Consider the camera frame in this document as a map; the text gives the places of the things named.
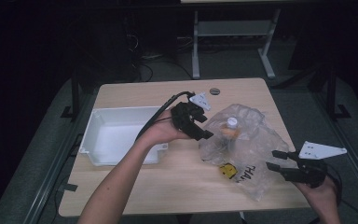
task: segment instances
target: metal stand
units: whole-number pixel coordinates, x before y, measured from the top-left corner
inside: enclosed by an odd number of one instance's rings
[[[61,114],[61,118],[68,119],[70,118],[71,121],[75,121],[77,115],[79,113],[79,84],[77,81],[76,70],[72,73],[71,78],[71,85],[72,85],[72,113],[69,111],[71,110],[71,106],[66,106]]]
[[[271,89],[284,89],[290,85],[296,83],[301,78],[308,75],[317,73],[320,70],[326,68],[326,71],[320,72],[317,75],[313,75],[313,78],[308,85],[311,91],[320,91],[323,88],[324,83],[327,81],[327,100],[326,100],[326,112],[332,120],[350,118],[351,115],[344,105],[338,105],[340,113],[336,113],[336,82],[337,74],[336,69],[332,63],[316,63],[308,69],[305,69],[301,73],[287,79],[281,84],[271,86]]]
[[[274,36],[278,22],[280,9],[276,9],[272,20],[267,21],[199,21],[198,11],[194,13],[194,37],[193,37],[193,79],[200,79],[200,64],[198,55],[199,36],[222,36],[222,35],[265,35],[266,43],[258,50],[261,62],[266,70],[268,78],[275,78],[274,71],[267,53]]]

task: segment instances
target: human arm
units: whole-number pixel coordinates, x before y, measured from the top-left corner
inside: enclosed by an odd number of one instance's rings
[[[185,139],[188,136],[172,124],[167,110],[133,144],[125,157],[93,192],[78,223],[118,223],[130,197],[136,177],[150,148],[156,144]]]
[[[301,183],[294,184],[304,194],[323,224],[340,223],[337,208],[337,187],[330,177],[327,176],[322,185],[315,189]]]

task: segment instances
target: small round object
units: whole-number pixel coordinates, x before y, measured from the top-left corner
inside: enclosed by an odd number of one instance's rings
[[[238,121],[235,118],[228,118],[227,119],[227,126],[230,129],[236,129],[238,126]]]
[[[220,90],[217,89],[217,88],[211,88],[209,90],[209,93],[212,94],[212,95],[218,95],[218,94],[220,94]]]

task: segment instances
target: black bracket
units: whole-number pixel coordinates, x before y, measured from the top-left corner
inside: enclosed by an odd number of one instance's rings
[[[198,122],[204,122],[207,118],[203,115],[204,110],[191,103],[179,103],[171,109],[172,112],[172,123],[173,125],[187,134],[189,137],[199,141],[201,138],[208,139],[213,136],[213,133],[208,130],[202,130],[194,120]]]
[[[327,81],[327,102],[326,102],[326,111],[329,117],[336,121],[337,119],[347,119],[351,117],[351,114],[345,108],[344,105],[338,105],[340,113],[336,113],[336,82],[337,74],[336,69],[332,63],[316,63],[308,69],[294,75],[288,80],[282,82],[281,84],[271,86],[272,89],[284,89],[290,85],[296,83],[301,78],[306,77],[310,74],[315,74],[308,85],[310,91],[320,91]]]
[[[298,157],[298,152],[272,151],[275,158],[297,162],[297,168],[282,168],[280,165],[266,162],[270,171],[280,173],[286,181],[308,184],[311,188],[322,185],[327,173],[327,166],[322,160],[306,160]]]
[[[79,113],[79,87],[78,87],[76,71],[72,73],[71,85],[72,85],[72,113],[70,112],[71,106],[66,106],[61,114],[61,118],[71,119],[71,122],[74,122]]]

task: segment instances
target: hand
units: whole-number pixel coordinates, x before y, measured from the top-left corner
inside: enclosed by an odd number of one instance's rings
[[[330,177],[327,176],[322,185],[315,189],[306,184],[294,184],[304,194],[322,223],[340,223],[337,210],[337,186]]]
[[[172,123],[171,110],[164,111],[156,122],[141,135],[138,140],[145,140],[150,145],[168,143],[175,139],[189,139],[187,134],[177,130]]]

